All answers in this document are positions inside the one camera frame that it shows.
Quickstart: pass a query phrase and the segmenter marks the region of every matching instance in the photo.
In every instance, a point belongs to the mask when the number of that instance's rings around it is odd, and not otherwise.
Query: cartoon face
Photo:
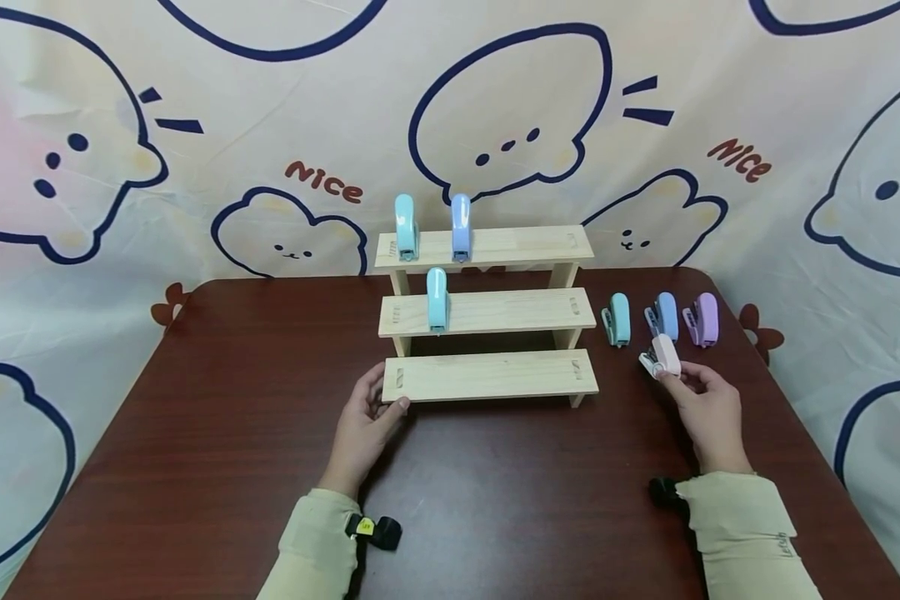
[[[867,269],[900,278],[900,93],[854,141],[804,230]]]
[[[348,41],[387,0],[158,0],[184,27],[222,50],[265,63],[315,57]]]
[[[776,36],[820,36],[862,27],[900,10],[900,0],[749,0],[753,14]]]
[[[347,217],[315,217],[284,191],[255,187],[216,216],[212,239],[231,262],[261,278],[367,272],[367,234]]]
[[[76,462],[70,424],[25,372],[0,362],[0,566],[44,529]]]
[[[900,571],[900,381],[875,387],[850,407],[833,468]]]
[[[727,215],[723,198],[698,197],[697,188],[690,172],[661,172],[583,221],[601,264],[682,265]]]
[[[65,66],[41,64],[58,59]],[[127,106],[132,128],[118,118]],[[61,264],[89,260],[129,189],[166,176],[103,51],[56,21],[0,7],[0,241],[36,245]]]
[[[563,181],[583,163],[583,137],[611,76],[607,34],[595,25],[548,25],[494,40],[424,93],[408,134],[413,162],[448,206],[459,193],[476,202]]]

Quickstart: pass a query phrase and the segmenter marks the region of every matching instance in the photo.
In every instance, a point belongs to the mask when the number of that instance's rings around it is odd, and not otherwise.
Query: beige sleeve
[[[357,568],[357,543],[343,530],[359,512],[352,499],[329,490],[300,498],[257,600],[341,600]]]
[[[680,482],[677,493],[690,505],[710,600],[820,599],[772,481],[709,473]]]

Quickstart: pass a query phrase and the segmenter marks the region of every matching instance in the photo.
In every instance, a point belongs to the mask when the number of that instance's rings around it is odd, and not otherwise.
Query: wooden tiered stand
[[[396,234],[382,233],[375,268],[389,273],[395,296],[380,309],[379,335],[392,338],[397,358],[387,359],[382,401],[406,396],[415,403],[487,398],[569,396],[574,408],[596,393],[587,350],[574,349],[584,328],[596,327],[587,292],[573,285],[580,261],[593,258],[581,226],[474,229],[463,266],[552,264],[543,290],[475,292],[450,298],[442,335],[552,331],[555,350],[411,357],[414,337],[435,335],[427,323],[427,297],[410,296],[407,271],[462,266],[451,260],[450,232],[420,232],[417,260],[404,262]]]

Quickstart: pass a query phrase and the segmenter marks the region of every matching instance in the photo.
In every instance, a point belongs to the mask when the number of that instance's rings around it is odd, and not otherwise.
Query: pink stapler
[[[687,323],[693,343],[701,348],[715,345],[720,335],[717,299],[710,292],[703,292],[692,304],[692,309],[683,309],[683,321]]]
[[[641,352],[640,364],[646,368],[654,379],[660,372],[669,371],[680,377],[680,359],[677,349],[673,347],[673,340],[666,333],[656,336],[651,342],[651,347],[646,352]]]

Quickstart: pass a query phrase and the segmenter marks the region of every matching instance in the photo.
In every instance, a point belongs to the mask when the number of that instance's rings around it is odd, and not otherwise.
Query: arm
[[[683,362],[660,374],[694,443],[703,475],[680,482],[690,507],[710,600],[818,600],[791,538],[777,486],[756,476],[744,451],[740,394],[711,368]]]
[[[347,594],[357,543],[343,530],[360,512],[357,492],[410,406],[406,398],[380,405],[383,377],[380,362],[357,380],[337,422],[326,472],[297,501],[257,600],[340,600]]]

